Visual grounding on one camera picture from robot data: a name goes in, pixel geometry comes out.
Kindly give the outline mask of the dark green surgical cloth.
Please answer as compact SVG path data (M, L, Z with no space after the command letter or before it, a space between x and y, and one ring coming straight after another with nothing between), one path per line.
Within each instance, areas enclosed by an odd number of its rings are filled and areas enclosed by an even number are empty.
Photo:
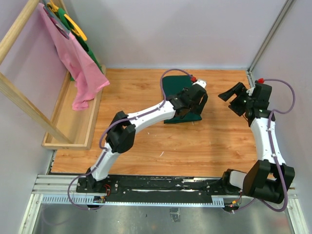
M162 80L163 90L166 97L170 95L175 95L183 90L183 88L188 88L192 86L191 79L187 75L182 76L165 76ZM198 114L188 113L184 118L173 117L172 119L167 119L164 124L178 124L184 122L194 122L201 121L202 118Z

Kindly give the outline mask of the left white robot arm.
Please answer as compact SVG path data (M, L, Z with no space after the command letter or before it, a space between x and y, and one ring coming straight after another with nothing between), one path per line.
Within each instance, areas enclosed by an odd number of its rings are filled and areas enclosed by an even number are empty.
M200 115L208 100L206 85L205 81L198 80L150 108L129 114L123 111L116 113L100 137L99 147L102 152L86 173L87 187L94 193L103 190L104 179L112 165L122 153L133 147L136 134L143 129L175 117L183 119L188 113Z

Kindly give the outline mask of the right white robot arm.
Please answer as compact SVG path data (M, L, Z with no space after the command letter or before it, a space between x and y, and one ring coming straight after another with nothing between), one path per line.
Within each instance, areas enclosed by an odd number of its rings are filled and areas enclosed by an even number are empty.
M286 164L275 135L275 111L268 109L271 93L272 87L260 80L253 88L239 82L219 94L223 101L236 96L229 108L247 119L257 153L257 162L247 173L234 169L223 173L221 190L226 195L241 189L247 196L280 204L293 182L295 170Z

